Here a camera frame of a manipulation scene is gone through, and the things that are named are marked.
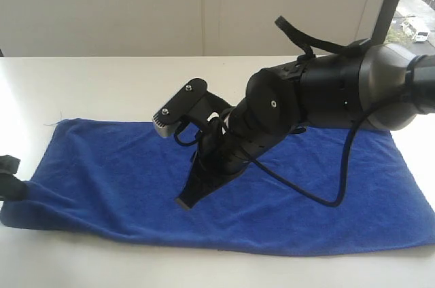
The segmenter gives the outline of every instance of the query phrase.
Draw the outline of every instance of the table surface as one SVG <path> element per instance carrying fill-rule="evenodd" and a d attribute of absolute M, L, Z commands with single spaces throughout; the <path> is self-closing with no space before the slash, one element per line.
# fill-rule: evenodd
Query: table surface
<path fill-rule="evenodd" d="M 201 77 L 236 104 L 252 73 L 289 56 L 0 58 L 0 155 L 22 159 L 30 179 L 55 123 L 67 118 L 150 121 L 184 83 Z M 426 198 L 432 179 L 433 115 L 394 139 Z M 433 287 L 435 249 L 335 257 L 273 257 L 120 244 L 94 236 L 0 226 L 4 287 Z"/>

